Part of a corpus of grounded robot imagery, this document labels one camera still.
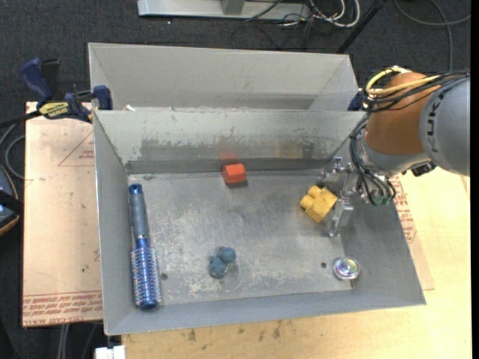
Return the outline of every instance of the blue ball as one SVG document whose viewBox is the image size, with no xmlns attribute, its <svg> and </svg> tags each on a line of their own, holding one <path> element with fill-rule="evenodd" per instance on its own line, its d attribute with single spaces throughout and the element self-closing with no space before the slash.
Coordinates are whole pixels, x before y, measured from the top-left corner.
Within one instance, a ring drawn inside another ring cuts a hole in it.
<svg viewBox="0 0 479 359">
<path fill-rule="evenodd" d="M 218 257 L 210 257 L 210 275 L 213 278 L 221 279 L 226 275 L 228 264 Z"/>
<path fill-rule="evenodd" d="M 232 248 L 220 248 L 216 256 L 225 263 L 232 263 L 237 258 L 237 254 Z"/>
</svg>

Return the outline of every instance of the blue clamp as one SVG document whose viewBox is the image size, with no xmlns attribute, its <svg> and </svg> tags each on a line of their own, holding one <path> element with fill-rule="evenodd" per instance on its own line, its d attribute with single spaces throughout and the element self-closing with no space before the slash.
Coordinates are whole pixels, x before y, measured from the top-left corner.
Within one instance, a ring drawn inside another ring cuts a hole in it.
<svg viewBox="0 0 479 359">
<path fill-rule="evenodd" d="M 42 75 L 41 65 L 40 59 L 34 58 L 26 62 L 20 69 L 20 78 L 23 82 L 40 95 L 37 102 L 39 115 L 43 115 L 50 120 L 73 118 L 90 123 L 91 110 L 83 106 L 82 100 L 93 98 L 98 101 L 98 109 L 113 109 L 112 95 L 105 85 L 97 85 L 92 92 L 86 94 L 66 93 L 63 99 L 54 99 L 53 89 Z"/>
</svg>

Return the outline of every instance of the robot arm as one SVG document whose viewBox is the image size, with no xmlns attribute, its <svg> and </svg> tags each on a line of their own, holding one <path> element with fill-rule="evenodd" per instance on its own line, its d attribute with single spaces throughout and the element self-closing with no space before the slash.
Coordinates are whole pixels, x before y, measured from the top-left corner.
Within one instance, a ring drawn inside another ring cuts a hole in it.
<svg viewBox="0 0 479 359">
<path fill-rule="evenodd" d="M 402 68 L 383 89 L 366 90 L 369 112 L 353 154 L 374 174 L 389 177 L 433 163 L 469 176 L 470 76 L 426 77 Z"/>
<path fill-rule="evenodd" d="M 384 88 L 373 87 L 390 75 Z M 398 173 L 412 171 L 417 176 L 435 166 L 466 176 L 470 172 L 469 73 L 427 77 L 392 67 L 374 76 L 363 94 L 367 114 L 350 134 L 351 164 L 343 169 L 326 167 L 319 179 L 326 184 L 331 175 L 347 174 L 330 236 L 347 223 L 352 197 L 387 205 L 396 195 L 389 178 Z"/>
</svg>

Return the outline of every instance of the yellow cable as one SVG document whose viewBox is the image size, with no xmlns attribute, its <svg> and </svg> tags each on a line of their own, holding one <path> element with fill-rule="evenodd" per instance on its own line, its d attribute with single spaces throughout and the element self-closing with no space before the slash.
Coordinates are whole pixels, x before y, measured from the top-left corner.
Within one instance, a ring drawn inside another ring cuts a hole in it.
<svg viewBox="0 0 479 359">
<path fill-rule="evenodd" d="M 419 79 L 419 80 L 416 80 L 416 81 L 407 82 L 407 83 L 401 84 L 401 85 L 396 85 L 396 86 L 391 87 L 391 88 L 372 89 L 372 86 L 374 84 L 376 84 L 380 79 L 382 79 L 384 76 L 386 76 L 390 73 L 407 73 L 407 72 L 411 72 L 411 71 L 407 70 L 407 69 L 404 69 L 402 67 L 389 67 L 387 70 L 383 70 L 382 72 L 379 72 L 372 79 L 370 79 L 369 82 L 366 84 L 366 87 L 364 88 L 364 90 L 370 96 L 386 96 L 388 94 L 398 92 L 399 90 L 402 90 L 402 89 L 415 87 L 415 86 L 418 86 L 418 85 L 423 85 L 426 82 L 432 81 L 432 80 L 437 79 L 438 77 L 440 77 L 440 75 L 425 77 L 423 79 Z"/>
</svg>

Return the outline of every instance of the yellow clamp label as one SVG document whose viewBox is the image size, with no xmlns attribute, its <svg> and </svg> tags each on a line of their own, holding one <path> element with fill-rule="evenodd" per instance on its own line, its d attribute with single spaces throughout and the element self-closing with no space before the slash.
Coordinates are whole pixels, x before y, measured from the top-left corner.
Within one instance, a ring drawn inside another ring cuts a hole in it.
<svg viewBox="0 0 479 359">
<path fill-rule="evenodd" d="M 38 109 L 38 111 L 45 116 L 53 118 L 59 116 L 60 114 L 68 113 L 68 106 L 70 106 L 68 102 L 52 101 L 47 102 L 40 109 Z"/>
</svg>

